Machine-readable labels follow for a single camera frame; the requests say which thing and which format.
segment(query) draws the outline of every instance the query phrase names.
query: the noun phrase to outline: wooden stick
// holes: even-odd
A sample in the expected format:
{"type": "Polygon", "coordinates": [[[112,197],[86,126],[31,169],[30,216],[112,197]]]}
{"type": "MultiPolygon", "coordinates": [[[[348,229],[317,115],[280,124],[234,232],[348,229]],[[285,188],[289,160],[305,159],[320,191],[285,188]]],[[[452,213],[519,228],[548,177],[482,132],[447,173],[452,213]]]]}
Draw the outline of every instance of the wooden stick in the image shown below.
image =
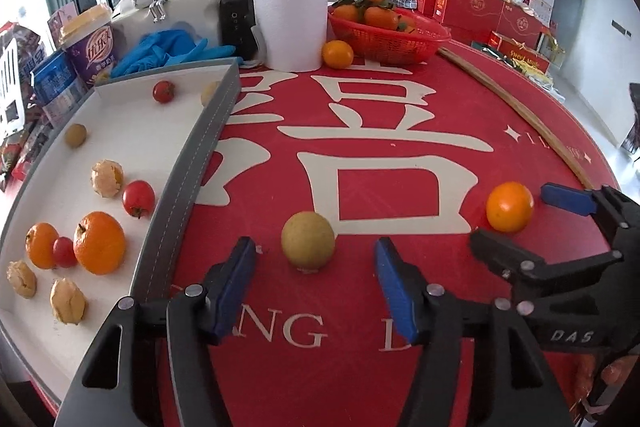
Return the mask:
{"type": "Polygon", "coordinates": [[[527,123],[529,123],[530,126],[532,126],[533,129],[535,129],[537,133],[540,134],[540,136],[542,136],[546,140],[546,142],[549,144],[549,147],[551,147],[551,149],[553,149],[556,154],[560,156],[566,166],[572,170],[572,172],[575,174],[575,177],[578,178],[584,188],[589,190],[593,190],[594,188],[596,188],[589,179],[589,175],[578,163],[578,160],[567,150],[564,144],[549,129],[549,127],[542,123],[542,120],[540,120],[540,118],[538,118],[535,113],[533,113],[533,111],[529,109],[529,107],[524,105],[511,93],[507,92],[507,90],[499,86],[497,82],[495,82],[495,80],[492,79],[489,75],[483,73],[473,64],[467,62],[464,58],[456,55],[454,52],[446,48],[440,48],[438,50],[438,55],[446,58],[449,62],[465,71],[465,73],[474,77],[484,87],[487,87],[492,92],[497,94],[501,99],[503,99],[517,114],[519,114],[527,123]]]}

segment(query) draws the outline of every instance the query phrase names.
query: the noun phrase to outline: cherry tomato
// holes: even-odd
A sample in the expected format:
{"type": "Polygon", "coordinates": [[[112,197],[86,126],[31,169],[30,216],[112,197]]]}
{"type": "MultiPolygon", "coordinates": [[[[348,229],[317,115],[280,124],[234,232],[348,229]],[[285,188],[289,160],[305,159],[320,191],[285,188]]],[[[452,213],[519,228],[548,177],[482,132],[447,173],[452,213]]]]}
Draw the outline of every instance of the cherry tomato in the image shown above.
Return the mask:
{"type": "Polygon", "coordinates": [[[130,182],[122,192],[122,206],[129,216],[146,217],[154,211],[156,195],[147,182],[136,180],[130,182]]]}
{"type": "Polygon", "coordinates": [[[154,86],[154,99],[159,103],[168,103],[174,99],[175,85],[168,80],[160,80],[154,86]]]}
{"type": "Polygon", "coordinates": [[[61,268],[71,268],[78,264],[74,253],[74,242],[68,237],[59,237],[53,243],[53,261],[61,268]]]}

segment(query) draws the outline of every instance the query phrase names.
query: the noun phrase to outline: white chinese character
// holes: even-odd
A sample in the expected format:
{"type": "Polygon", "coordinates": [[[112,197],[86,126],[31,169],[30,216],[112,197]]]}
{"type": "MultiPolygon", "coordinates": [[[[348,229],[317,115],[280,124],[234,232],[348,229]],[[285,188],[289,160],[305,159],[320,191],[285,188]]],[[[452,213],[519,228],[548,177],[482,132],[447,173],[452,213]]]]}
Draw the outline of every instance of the white chinese character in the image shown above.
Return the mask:
{"type": "Polygon", "coordinates": [[[271,153],[264,147],[244,138],[227,138],[220,140],[216,152],[222,154],[222,163],[213,173],[209,181],[200,188],[197,204],[227,206],[229,194],[226,184],[251,167],[265,163],[271,153]]]}
{"type": "Polygon", "coordinates": [[[268,91],[273,84],[283,82],[284,80],[291,80],[297,78],[295,73],[283,73],[282,71],[260,71],[259,73],[243,73],[240,78],[251,78],[252,76],[260,76],[260,82],[254,87],[243,87],[244,92],[251,91],[268,91]]]}
{"type": "Polygon", "coordinates": [[[494,151],[488,143],[474,136],[437,131],[410,130],[410,127],[434,118],[433,113],[413,105],[405,104],[404,117],[395,129],[363,127],[362,118],[357,111],[353,110],[351,107],[346,107],[339,103],[330,103],[329,108],[331,108],[331,110],[347,125],[347,127],[304,127],[280,125],[278,126],[278,130],[281,133],[286,134],[286,136],[301,140],[324,138],[366,138],[440,143],[463,147],[474,151],[494,151]]]}
{"type": "Polygon", "coordinates": [[[434,94],[435,90],[431,87],[423,86],[418,82],[412,82],[410,80],[374,80],[372,78],[336,78],[334,76],[319,76],[312,74],[311,78],[314,79],[327,94],[334,100],[334,102],[340,102],[344,98],[352,100],[378,100],[380,102],[399,102],[399,103],[413,103],[415,105],[428,105],[422,97],[428,94],[434,94]],[[377,86],[398,86],[403,87],[405,90],[404,96],[390,96],[387,94],[371,94],[371,93],[356,93],[356,92],[342,92],[340,89],[340,83],[345,82],[349,84],[369,84],[377,86]]]}
{"type": "Polygon", "coordinates": [[[356,71],[378,71],[380,73],[395,73],[395,74],[413,74],[409,70],[403,70],[402,68],[393,68],[391,66],[382,66],[379,62],[368,60],[365,58],[364,66],[349,66],[350,70],[356,71]]]}
{"type": "Polygon", "coordinates": [[[231,116],[226,121],[227,124],[239,124],[239,123],[268,123],[279,122],[284,120],[279,114],[273,113],[259,113],[259,114],[236,114],[237,112],[255,107],[262,103],[271,102],[272,96],[268,94],[262,94],[260,92],[248,92],[242,100],[240,100],[234,106],[231,111],[231,116]]]}
{"type": "Polygon", "coordinates": [[[460,215],[469,190],[478,183],[473,172],[440,156],[410,158],[340,158],[308,152],[298,153],[311,185],[314,209],[324,216],[336,235],[398,235],[468,233],[471,227],[460,215]],[[438,215],[340,219],[338,172],[344,170],[423,169],[438,179],[438,215]]]}

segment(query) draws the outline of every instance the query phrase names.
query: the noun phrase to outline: white tray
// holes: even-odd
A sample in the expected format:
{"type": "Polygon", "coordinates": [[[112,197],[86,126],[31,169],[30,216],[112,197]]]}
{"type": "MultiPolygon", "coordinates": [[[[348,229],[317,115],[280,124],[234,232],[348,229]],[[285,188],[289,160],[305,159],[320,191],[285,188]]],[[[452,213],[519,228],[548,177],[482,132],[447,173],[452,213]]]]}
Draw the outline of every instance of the white tray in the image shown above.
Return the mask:
{"type": "Polygon", "coordinates": [[[239,93],[236,65],[172,70],[92,90],[38,158],[2,233],[0,328],[55,403],[64,398],[95,333],[121,297],[143,301],[165,295],[196,189],[239,93]],[[166,105],[152,97],[162,79],[177,87],[166,105]],[[222,85],[203,110],[200,93],[215,81],[222,85]],[[84,124],[89,133],[74,151],[63,140],[71,123],[84,124]],[[126,214],[119,196],[106,199],[94,192],[91,168],[102,159],[120,163],[126,183],[143,179],[154,188],[151,220],[126,214]],[[73,238],[80,219],[94,210],[111,214],[126,234],[126,256],[117,271],[98,277],[81,266],[41,270],[26,259],[24,238],[34,223],[51,223],[60,235],[73,238]],[[38,279],[32,299],[17,296],[4,277],[9,262],[19,259],[28,261],[38,279]],[[49,293],[58,277],[73,279],[87,298],[80,325],[64,325],[52,315],[49,293]]]}

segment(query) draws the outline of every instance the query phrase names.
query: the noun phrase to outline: red tablecloth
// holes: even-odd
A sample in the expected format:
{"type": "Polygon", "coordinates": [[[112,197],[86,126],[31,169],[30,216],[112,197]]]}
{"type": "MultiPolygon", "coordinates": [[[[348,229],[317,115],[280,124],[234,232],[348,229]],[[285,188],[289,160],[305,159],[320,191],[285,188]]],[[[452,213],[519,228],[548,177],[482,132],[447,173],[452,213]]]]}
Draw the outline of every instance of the red tablecloth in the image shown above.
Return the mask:
{"type": "MultiPolygon", "coordinates": [[[[596,185],[616,185],[594,142],[548,94],[466,46],[449,48],[542,118],[596,185]]],[[[514,240],[551,262],[607,250],[593,221],[540,203],[546,182],[580,185],[489,90],[440,57],[404,70],[360,64],[245,73],[188,223],[175,288],[200,281],[241,235],[262,251],[234,335],[211,349],[236,427],[395,425],[419,349],[392,331],[374,275],[381,235],[460,298],[508,296],[508,284],[472,258],[467,235],[488,226],[492,188],[516,180],[535,195],[536,211],[514,240]],[[337,251],[304,275],[287,264],[280,231],[313,209],[332,223],[337,251]]],[[[574,358],[549,359],[570,395],[574,358]]],[[[465,424],[471,372],[468,341],[455,426],[465,424]]],[[[178,426],[166,356],[159,378],[165,423],[178,426]]]]}

